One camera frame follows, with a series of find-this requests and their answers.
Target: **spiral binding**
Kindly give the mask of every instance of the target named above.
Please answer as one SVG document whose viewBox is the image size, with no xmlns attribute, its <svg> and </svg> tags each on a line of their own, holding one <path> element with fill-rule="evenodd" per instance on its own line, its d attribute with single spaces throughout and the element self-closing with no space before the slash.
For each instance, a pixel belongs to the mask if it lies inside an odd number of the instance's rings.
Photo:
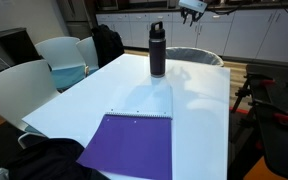
<svg viewBox="0 0 288 180">
<path fill-rule="evenodd" d="M 119 112 L 106 112 L 107 115 L 113 116 L 130 116 L 130 117 L 148 117 L 148 118 L 172 118 L 169 115 L 156 115 L 156 114 L 141 114 L 141 113 L 119 113 Z"/>
</svg>

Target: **white chair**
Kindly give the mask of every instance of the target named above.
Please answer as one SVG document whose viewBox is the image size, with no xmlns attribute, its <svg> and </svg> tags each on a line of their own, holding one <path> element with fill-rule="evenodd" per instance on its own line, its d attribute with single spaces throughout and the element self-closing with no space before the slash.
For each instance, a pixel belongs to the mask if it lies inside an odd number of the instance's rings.
<svg viewBox="0 0 288 180">
<path fill-rule="evenodd" d="M 44 136 L 22 121 L 22 118 L 60 93 L 56 90 L 48 64 L 37 60 L 0 72 L 0 116 L 27 135 Z"/>
<path fill-rule="evenodd" d="M 52 68 L 55 86 L 67 89 L 84 79 L 88 72 L 83 56 L 76 47 L 80 39 L 56 37 L 35 44 L 37 52 Z"/>
<path fill-rule="evenodd" d="M 89 74 L 98 70 L 98 57 L 93 37 L 88 37 L 77 42 L 76 47 L 82 54 L 86 65 L 89 67 Z"/>
</svg>

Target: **trash can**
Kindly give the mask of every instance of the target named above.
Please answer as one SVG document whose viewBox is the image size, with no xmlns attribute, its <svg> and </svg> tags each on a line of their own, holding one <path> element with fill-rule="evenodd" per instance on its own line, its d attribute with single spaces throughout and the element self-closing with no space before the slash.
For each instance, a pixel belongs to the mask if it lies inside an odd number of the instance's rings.
<svg viewBox="0 0 288 180">
<path fill-rule="evenodd" d="M 223 60 L 216 54 L 197 48 L 170 47 L 166 48 L 166 59 L 191 61 L 215 66 L 224 66 Z"/>
<path fill-rule="evenodd" d="M 26 32 L 26 28 L 0 31 L 0 45 L 16 65 L 41 59 Z"/>
</svg>

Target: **chair backrest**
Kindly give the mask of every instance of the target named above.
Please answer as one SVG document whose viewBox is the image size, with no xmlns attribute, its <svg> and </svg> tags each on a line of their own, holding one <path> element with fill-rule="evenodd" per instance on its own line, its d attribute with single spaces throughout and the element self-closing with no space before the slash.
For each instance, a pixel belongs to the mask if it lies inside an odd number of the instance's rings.
<svg viewBox="0 0 288 180">
<path fill-rule="evenodd" d="M 76 47 L 79 41 L 75 37 L 56 37 L 35 44 L 35 48 L 54 70 L 85 66 L 85 60 Z"/>
<path fill-rule="evenodd" d="M 31 61 L 0 72 L 0 115 L 24 130 L 22 118 L 59 95 L 47 62 Z"/>
<path fill-rule="evenodd" d="M 98 69 L 98 58 L 93 37 L 88 37 L 77 42 L 76 46 L 82 54 L 86 65 L 89 66 L 90 69 Z"/>
</svg>

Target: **bottle handle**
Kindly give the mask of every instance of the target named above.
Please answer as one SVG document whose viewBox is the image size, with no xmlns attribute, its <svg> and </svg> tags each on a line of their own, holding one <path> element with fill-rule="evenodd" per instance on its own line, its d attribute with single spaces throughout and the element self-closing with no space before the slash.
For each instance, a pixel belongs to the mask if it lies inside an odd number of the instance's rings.
<svg viewBox="0 0 288 180">
<path fill-rule="evenodd" d="M 163 22 L 162 21 L 158 21 L 158 22 L 154 22 L 154 23 L 151 24 L 151 31 L 155 31 L 156 25 L 159 26 L 159 29 L 163 29 Z"/>
</svg>

